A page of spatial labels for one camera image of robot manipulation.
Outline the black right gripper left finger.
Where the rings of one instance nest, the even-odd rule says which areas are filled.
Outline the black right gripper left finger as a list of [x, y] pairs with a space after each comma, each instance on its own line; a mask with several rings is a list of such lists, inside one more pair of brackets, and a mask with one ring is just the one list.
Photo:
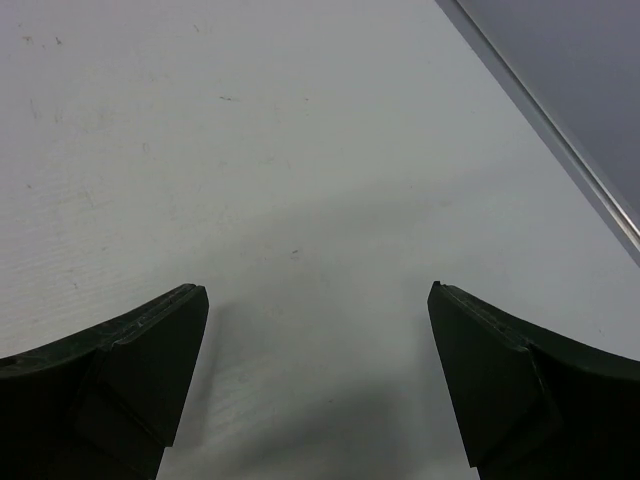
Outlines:
[[4, 479], [154, 479], [203, 340], [204, 287], [1, 360]]

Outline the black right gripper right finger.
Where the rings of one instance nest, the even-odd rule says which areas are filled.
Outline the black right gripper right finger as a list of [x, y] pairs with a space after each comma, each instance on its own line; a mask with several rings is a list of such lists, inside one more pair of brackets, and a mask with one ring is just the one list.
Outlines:
[[436, 282], [427, 308], [482, 479], [636, 479], [639, 364]]

